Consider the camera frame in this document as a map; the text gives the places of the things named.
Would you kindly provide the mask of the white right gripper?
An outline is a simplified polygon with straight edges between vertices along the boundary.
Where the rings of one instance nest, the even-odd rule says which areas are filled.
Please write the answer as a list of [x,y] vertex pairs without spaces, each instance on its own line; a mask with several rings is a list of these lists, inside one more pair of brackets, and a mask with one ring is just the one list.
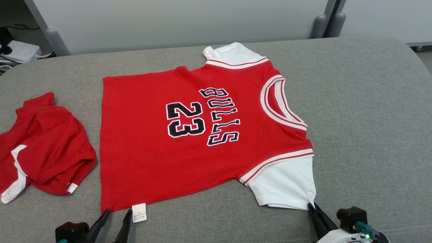
[[309,202],[307,209],[319,239],[316,243],[372,243],[365,234],[351,234],[339,229],[316,203]]

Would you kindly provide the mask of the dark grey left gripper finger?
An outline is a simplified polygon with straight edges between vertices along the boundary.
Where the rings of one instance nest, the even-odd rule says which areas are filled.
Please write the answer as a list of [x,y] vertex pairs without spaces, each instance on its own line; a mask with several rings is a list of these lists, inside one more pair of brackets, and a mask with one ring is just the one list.
[[109,216],[111,214],[111,209],[106,209],[102,215],[96,220],[96,222],[89,228],[88,232],[85,234],[85,243],[95,243],[101,229],[105,226]]
[[113,243],[128,243],[132,214],[132,209],[129,209],[123,218],[123,225]]

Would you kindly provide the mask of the red Bulls 23 jersey shirt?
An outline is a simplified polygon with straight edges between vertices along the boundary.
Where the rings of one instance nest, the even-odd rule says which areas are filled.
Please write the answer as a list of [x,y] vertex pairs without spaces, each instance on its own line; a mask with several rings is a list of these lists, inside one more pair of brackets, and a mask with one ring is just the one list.
[[260,206],[307,210],[314,152],[286,79],[241,43],[203,54],[194,70],[103,79],[101,209],[145,209],[235,179]]

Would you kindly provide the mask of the red Bulls 23 shorts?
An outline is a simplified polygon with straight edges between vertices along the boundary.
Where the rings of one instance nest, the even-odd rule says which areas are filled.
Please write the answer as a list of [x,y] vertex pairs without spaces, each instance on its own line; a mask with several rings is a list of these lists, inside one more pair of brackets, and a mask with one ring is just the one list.
[[53,195],[70,195],[96,164],[83,125],[54,93],[16,109],[17,120],[0,134],[0,202],[14,200],[28,185]]

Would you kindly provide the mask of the white power strip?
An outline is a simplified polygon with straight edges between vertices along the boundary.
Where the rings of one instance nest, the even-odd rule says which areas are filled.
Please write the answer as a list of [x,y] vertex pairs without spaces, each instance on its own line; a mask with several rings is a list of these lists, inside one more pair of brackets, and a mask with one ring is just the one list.
[[2,54],[2,56],[19,63],[37,60],[43,54],[39,46],[15,40],[12,40],[8,47],[12,49],[12,52],[10,54]]

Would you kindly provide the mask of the black power adapter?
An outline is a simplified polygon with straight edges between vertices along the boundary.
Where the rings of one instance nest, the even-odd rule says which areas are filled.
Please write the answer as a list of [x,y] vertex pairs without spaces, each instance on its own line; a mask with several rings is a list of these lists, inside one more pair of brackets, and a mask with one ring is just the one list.
[[13,37],[6,27],[0,27],[0,54],[8,55],[12,52],[12,48],[9,44],[13,40]]

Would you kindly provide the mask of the white partition panel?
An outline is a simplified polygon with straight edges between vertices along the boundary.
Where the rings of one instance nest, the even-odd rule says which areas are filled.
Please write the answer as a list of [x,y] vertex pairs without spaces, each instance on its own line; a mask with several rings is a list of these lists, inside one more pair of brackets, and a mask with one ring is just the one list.
[[328,0],[34,0],[71,54],[308,39]]
[[432,45],[432,0],[346,0],[340,37],[381,36]]

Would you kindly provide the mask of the grey partition post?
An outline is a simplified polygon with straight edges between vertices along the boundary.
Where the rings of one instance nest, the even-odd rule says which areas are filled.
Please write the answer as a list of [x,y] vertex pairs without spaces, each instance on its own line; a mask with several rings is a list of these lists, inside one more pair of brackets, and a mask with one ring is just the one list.
[[57,54],[57,56],[71,55],[59,32],[56,29],[48,27],[48,25],[45,23],[45,20],[42,17],[42,14],[40,13],[36,4],[34,3],[34,0],[24,0],[24,2],[26,3],[28,9],[30,10],[37,24],[41,28],[44,36],[48,40],[48,43],[52,47],[52,50]]
[[347,15],[343,12],[347,0],[331,0],[331,13],[328,17],[323,37],[339,37]]
[[328,0],[324,14],[315,17],[309,39],[318,39],[328,36],[334,16],[341,0]]

